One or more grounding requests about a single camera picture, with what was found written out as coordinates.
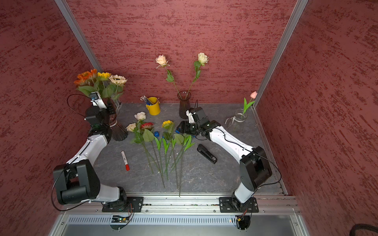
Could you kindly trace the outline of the cream rose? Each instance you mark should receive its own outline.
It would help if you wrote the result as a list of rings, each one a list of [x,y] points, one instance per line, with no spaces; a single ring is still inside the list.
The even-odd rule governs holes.
[[[191,82],[188,89],[188,93],[191,91],[193,84],[200,78],[201,68],[204,67],[209,62],[209,57],[205,53],[199,53],[197,56],[197,61],[194,62],[195,67],[195,77]]]
[[[137,123],[132,123],[127,126],[127,131],[132,132],[134,134],[133,139],[131,140],[132,144],[139,144],[143,147],[144,152],[146,154],[149,167],[151,169],[152,174],[154,173],[153,167],[150,160],[150,153],[146,148],[146,141],[144,140],[144,131],[152,131],[154,127],[154,124],[151,122],[144,122],[144,121],[138,121]]]

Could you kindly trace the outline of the orange gerbera flower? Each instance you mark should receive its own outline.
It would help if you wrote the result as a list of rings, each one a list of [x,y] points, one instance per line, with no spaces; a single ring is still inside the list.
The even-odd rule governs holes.
[[[97,70],[92,69],[90,71],[83,72],[77,76],[77,80],[74,81],[76,89],[82,92],[85,96],[89,96],[90,93],[95,91],[95,82],[97,78]]]

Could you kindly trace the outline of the large yellow sunflower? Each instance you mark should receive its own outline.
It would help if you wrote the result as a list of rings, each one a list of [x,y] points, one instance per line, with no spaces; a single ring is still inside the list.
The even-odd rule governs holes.
[[[107,92],[107,87],[109,85],[109,77],[111,76],[110,73],[108,72],[103,72],[97,73],[96,77],[96,85],[97,85],[97,90],[100,93],[100,96],[102,98],[107,98],[108,97],[108,92]]]

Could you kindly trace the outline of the cream gerbera flower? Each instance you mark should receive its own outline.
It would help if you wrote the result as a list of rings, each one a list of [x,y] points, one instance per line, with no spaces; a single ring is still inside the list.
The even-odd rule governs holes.
[[[120,75],[111,75],[109,77],[110,84],[107,88],[109,89],[109,94],[112,100],[115,101],[122,96],[127,81],[128,80],[124,76]]]

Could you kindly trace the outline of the white rose top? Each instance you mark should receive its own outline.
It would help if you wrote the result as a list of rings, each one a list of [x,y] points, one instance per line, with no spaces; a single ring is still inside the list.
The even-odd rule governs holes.
[[[137,119],[137,121],[143,121],[146,119],[146,113],[145,112],[138,112],[134,115],[134,117]]]

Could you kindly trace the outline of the pink tulip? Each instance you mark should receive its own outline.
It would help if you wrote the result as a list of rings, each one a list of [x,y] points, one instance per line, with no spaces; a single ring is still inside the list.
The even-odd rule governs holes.
[[[258,93],[257,91],[254,91],[250,94],[250,101],[247,101],[246,98],[244,98],[244,105],[243,105],[243,115],[247,112],[247,110],[255,103],[256,97]]]

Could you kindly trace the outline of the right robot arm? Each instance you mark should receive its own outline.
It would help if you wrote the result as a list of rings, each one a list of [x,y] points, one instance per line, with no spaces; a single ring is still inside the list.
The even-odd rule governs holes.
[[[232,194],[233,208],[240,211],[271,176],[272,169],[262,147],[249,146],[231,135],[217,121],[209,121],[201,107],[186,111],[188,121],[177,127],[181,134],[201,135],[225,149],[239,164],[241,183]]]

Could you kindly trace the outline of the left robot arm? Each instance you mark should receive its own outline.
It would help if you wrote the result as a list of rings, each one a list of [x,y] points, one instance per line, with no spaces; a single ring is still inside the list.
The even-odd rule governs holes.
[[[100,182],[94,164],[112,137],[110,116],[115,114],[114,105],[99,107],[99,102],[86,110],[85,120],[91,125],[87,140],[78,153],[66,164],[53,170],[57,200],[61,205],[84,202],[103,204],[125,203],[126,194],[121,187],[111,187]]]

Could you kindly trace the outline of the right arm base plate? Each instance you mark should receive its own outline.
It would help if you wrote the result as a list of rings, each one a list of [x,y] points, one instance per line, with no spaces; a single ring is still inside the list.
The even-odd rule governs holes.
[[[258,204],[255,197],[251,197],[245,203],[240,203],[234,197],[220,197],[219,206],[221,213],[258,213]]]

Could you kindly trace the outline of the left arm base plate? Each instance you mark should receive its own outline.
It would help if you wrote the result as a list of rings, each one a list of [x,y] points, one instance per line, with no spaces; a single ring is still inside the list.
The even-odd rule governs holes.
[[[143,207],[144,197],[127,197],[125,200],[118,200],[102,205],[102,212],[112,213],[139,213]]]

